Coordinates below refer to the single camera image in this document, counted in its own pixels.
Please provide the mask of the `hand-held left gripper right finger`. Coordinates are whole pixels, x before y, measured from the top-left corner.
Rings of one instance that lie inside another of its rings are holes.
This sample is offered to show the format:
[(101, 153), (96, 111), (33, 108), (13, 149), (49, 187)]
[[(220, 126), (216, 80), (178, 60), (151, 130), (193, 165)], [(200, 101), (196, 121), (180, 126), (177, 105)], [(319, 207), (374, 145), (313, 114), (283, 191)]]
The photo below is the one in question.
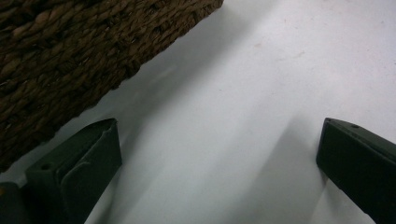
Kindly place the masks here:
[(396, 144), (356, 124), (326, 118), (316, 163), (376, 224), (396, 224)]

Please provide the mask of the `brown woven basket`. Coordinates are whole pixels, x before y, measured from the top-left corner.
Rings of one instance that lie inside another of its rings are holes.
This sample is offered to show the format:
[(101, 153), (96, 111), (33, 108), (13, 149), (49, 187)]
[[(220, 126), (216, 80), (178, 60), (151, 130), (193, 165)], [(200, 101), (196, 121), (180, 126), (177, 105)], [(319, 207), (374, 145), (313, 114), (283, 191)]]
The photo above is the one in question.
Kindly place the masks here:
[(224, 0), (0, 0), (0, 174)]

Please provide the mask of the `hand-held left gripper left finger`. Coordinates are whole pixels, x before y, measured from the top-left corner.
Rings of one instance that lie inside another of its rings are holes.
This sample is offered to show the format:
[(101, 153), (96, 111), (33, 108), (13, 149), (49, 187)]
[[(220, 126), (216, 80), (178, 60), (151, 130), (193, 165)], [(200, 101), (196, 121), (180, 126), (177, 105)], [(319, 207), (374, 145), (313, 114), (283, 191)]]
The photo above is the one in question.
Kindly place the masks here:
[(122, 165), (115, 119), (86, 126), (26, 172), (50, 224), (84, 224)]

